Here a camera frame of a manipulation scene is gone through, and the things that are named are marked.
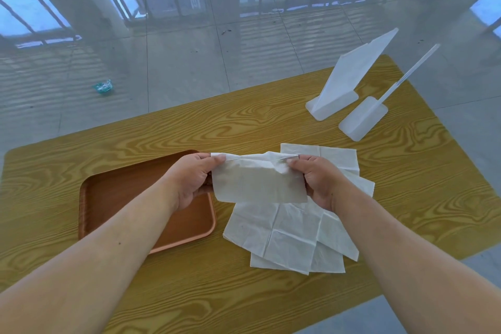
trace stand base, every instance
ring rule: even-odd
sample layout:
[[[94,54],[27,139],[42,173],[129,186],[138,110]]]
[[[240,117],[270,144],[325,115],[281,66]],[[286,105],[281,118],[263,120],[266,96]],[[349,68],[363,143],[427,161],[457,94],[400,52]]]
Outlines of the stand base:
[[[379,104],[370,115],[366,113]],[[388,108],[376,98],[367,97],[341,123],[339,129],[353,141],[360,141],[388,112]]]
[[[358,99],[358,94],[355,91],[347,92],[346,94],[340,96],[339,98],[333,100],[332,102],[326,104],[325,106],[313,110],[319,97],[313,98],[312,100],[306,102],[306,109],[310,114],[317,120],[322,121],[335,112],[344,109],[349,104],[353,103]]]

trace floor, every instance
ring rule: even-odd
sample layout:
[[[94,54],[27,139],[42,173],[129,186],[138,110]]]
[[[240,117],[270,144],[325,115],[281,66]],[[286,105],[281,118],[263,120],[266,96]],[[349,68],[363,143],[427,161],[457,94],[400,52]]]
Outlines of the floor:
[[[335,65],[395,27],[412,84],[501,194],[499,0],[0,0],[11,148]],[[93,86],[107,79],[114,90]],[[466,263],[500,285],[501,246]],[[402,332],[380,297],[302,332]]]

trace debris on floor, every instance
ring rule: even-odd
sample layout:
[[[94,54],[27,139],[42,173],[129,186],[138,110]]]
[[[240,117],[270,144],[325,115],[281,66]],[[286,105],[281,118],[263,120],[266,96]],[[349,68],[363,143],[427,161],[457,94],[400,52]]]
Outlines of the debris on floor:
[[[99,82],[98,84],[95,84],[94,86],[92,86],[94,89],[96,89],[96,91],[99,93],[99,94],[105,94],[111,90],[113,90],[113,84],[111,84],[111,80],[108,79],[107,81],[105,82]]]

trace table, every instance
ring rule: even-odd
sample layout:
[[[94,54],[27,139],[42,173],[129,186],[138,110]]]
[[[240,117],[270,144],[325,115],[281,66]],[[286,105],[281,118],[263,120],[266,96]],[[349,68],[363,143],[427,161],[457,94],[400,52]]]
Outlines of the table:
[[[501,200],[414,88],[360,142],[338,124],[402,73],[381,56],[359,101],[323,122],[306,111],[332,68],[235,91],[42,141],[7,153],[0,191],[0,290],[77,241],[84,179],[186,149],[279,152],[281,142],[352,147],[374,198],[427,240],[464,258],[501,241]],[[249,267],[250,253],[222,238],[232,204],[215,201],[207,238],[148,256],[107,332],[292,332],[381,293],[363,259],[346,274],[304,276]]]

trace forearm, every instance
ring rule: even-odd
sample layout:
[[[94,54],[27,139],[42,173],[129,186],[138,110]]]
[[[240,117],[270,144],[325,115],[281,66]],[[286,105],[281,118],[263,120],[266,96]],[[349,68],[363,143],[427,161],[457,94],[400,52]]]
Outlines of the forearm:
[[[501,292],[356,188],[335,209],[409,332],[501,332]]]
[[[177,208],[155,184],[114,217],[0,294],[12,332],[101,332]]]

